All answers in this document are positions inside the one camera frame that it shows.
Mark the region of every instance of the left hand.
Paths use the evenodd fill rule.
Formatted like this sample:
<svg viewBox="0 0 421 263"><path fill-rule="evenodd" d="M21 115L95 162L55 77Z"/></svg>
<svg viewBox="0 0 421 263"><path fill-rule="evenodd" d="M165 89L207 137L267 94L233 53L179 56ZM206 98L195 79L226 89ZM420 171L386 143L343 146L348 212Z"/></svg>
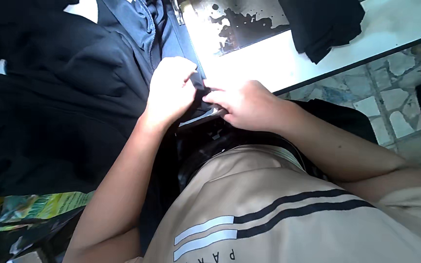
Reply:
<svg viewBox="0 0 421 263"><path fill-rule="evenodd" d="M154 128L167 129L194 101L196 89L190 76L197 65L183 57L166 57L152 75L143 117Z"/></svg>

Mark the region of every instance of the black stripe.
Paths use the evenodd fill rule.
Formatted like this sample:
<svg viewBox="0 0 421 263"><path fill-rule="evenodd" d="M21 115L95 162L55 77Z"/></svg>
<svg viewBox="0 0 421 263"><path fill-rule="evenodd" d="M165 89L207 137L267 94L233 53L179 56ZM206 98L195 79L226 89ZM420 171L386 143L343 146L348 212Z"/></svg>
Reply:
<svg viewBox="0 0 421 263"><path fill-rule="evenodd" d="M304 216L319 211L346 211L358 207L375 208L370 203L363 200L348 200L341 203L316 203L299 208L285 209L279 212L275 217L271 218L266 224L254 226L249 229L238 230L237 239L252 237L267 232L285 218Z"/></svg>
<svg viewBox="0 0 421 263"><path fill-rule="evenodd" d="M233 219L233 223L244 224L249 221L261 219L265 217L266 215L268 215L270 212L274 211L278 206L285 203L295 203L301 200L314 198L314 197L338 197L341 195L351 195L351 193L342 189L331 189L331 190L325 190L325 191L303 192L303 193L292 195L292 196L281 197L281 198L276 199L275 201L272 202L272 204L264 207L258 212L235 217Z"/></svg>

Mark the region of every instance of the finger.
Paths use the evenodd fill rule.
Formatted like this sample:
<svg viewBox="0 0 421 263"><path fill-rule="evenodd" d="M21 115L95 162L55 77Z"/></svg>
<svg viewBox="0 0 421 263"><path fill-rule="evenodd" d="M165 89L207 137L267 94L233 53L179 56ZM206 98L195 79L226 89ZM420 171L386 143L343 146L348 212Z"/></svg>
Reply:
<svg viewBox="0 0 421 263"><path fill-rule="evenodd" d="M197 65L184 57L174 57L173 66L176 69L177 78L186 82L193 73L197 73Z"/></svg>
<svg viewBox="0 0 421 263"><path fill-rule="evenodd" d="M192 81L186 81L186 83L184 84L183 89L184 89L184 92L192 94L193 95L193 99L194 99L194 96L196 95L196 88L194 87Z"/></svg>
<svg viewBox="0 0 421 263"><path fill-rule="evenodd" d="M226 90L225 85L221 81L215 79L203 80L204 86L210 88L211 90Z"/></svg>
<svg viewBox="0 0 421 263"><path fill-rule="evenodd" d="M232 114L230 114L230 113L225 114L224 116L222 116L222 118L223 118L226 122L229 122L230 124L232 124L232 123L233 123L233 121L234 121L234 116L233 116Z"/></svg>
<svg viewBox="0 0 421 263"><path fill-rule="evenodd" d="M225 91L217 90L210 92L202 98L202 101L218 104L228 110L229 104L227 103L227 93Z"/></svg>

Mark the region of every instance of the floor tile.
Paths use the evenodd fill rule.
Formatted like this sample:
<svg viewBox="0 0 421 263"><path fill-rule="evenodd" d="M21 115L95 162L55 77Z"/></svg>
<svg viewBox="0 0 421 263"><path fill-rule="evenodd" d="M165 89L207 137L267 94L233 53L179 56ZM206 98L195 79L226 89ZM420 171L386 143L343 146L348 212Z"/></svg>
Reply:
<svg viewBox="0 0 421 263"><path fill-rule="evenodd" d="M387 57L379 58L375 61L368 63L368 66L371 70L378 70L384 66L386 66Z"/></svg>
<svg viewBox="0 0 421 263"><path fill-rule="evenodd" d="M418 118L418 124L417 124L417 128L415 130L416 131L421 130L421 114L420 114L420 117Z"/></svg>
<svg viewBox="0 0 421 263"><path fill-rule="evenodd" d="M408 161L421 164L421 136L397 143L398 154Z"/></svg>
<svg viewBox="0 0 421 263"><path fill-rule="evenodd" d="M367 117L380 115L378 104L373 96L354 103L354 107Z"/></svg>
<svg viewBox="0 0 421 263"><path fill-rule="evenodd" d="M389 72L387 71L387 69L378 69L374 71L372 75L379 90L385 90L392 86L391 79L389 78Z"/></svg>
<svg viewBox="0 0 421 263"><path fill-rule="evenodd" d="M340 90L347 90L348 87L347 85L345 85L344 83L342 83L342 79L338 76L333 76L324 80L320 80L318 82L316 82L316 84L318 84L319 86L323 86L323 87L331 87L331 88L336 88L336 89L340 89Z"/></svg>
<svg viewBox="0 0 421 263"><path fill-rule="evenodd" d="M400 111L391 113L389 121L391 122L392 129L394 130L396 138L404 137L415 131L405 120L404 115L402 115Z"/></svg>
<svg viewBox="0 0 421 263"><path fill-rule="evenodd" d="M381 97L383 98L383 104L386 106L386 109L388 111L392 111L400 108L404 104L406 99L409 97L409 93L400 88L395 88L382 91Z"/></svg>
<svg viewBox="0 0 421 263"><path fill-rule="evenodd" d="M366 66L358 66L353 69L340 73L339 75L366 75Z"/></svg>
<svg viewBox="0 0 421 263"><path fill-rule="evenodd" d="M323 99L323 90L320 88L315 88L313 92L308 96L308 99L314 100L314 99Z"/></svg>
<svg viewBox="0 0 421 263"><path fill-rule="evenodd" d="M418 105L417 95L412 94L406 101L402 113L409 119L414 118L420 114L420 107Z"/></svg>
<svg viewBox="0 0 421 263"><path fill-rule="evenodd" d="M311 94L316 86L314 84L310 84L304 87L297 88L290 92L290 99L292 100L300 100Z"/></svg>
<svg viewBox="0 0 421 263"><path fill-rule="evenodd" d="M338 90L330 87L324 88L324 100L336 105L357 101L357 97L347 90Z"/></svg>
<svg viewBox="0 0 421 263"><path fill-rule="evenodd" d="M399 81L399 87L411 88L421 84L421 65L405 74Z"/></svg>
<svg viewBox="0 0 421 263"><path fill-rule="evenodd" d="M365 76L345 76L345 83L352 94L359 97L368 97L373 94L370 80Z"/></svg>
<svg viewBox="0 0 421 263"><path fill-rule="evenodd" d="M415 58L407 56L402 52L388 56L387 61L389 63L389 71L396 76L404 74L407 70L415 66Z"/></svg>
<svg viewBox="0 0 421 263"><path fill-rule="evenodd" d="M379 145L387 145L393 142L392 137L389 135L384 124L382 117L378 117L371 121L371 126L376 135L376 140L378 140Z"/></svg>

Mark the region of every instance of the right hand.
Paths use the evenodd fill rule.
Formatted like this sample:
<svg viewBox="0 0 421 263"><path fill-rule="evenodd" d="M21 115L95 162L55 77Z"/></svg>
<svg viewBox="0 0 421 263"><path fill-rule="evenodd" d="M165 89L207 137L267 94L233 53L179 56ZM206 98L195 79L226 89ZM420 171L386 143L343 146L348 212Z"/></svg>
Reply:
<svg viewBox="0 0 421 263"><path fill-rule="evenodd" d="M225 108L228 111L223 116L225 121L249 131L276 132L288 102L274 96L259 81L234 85L204 80L204 84L215 91L202 100Z"/></svg>

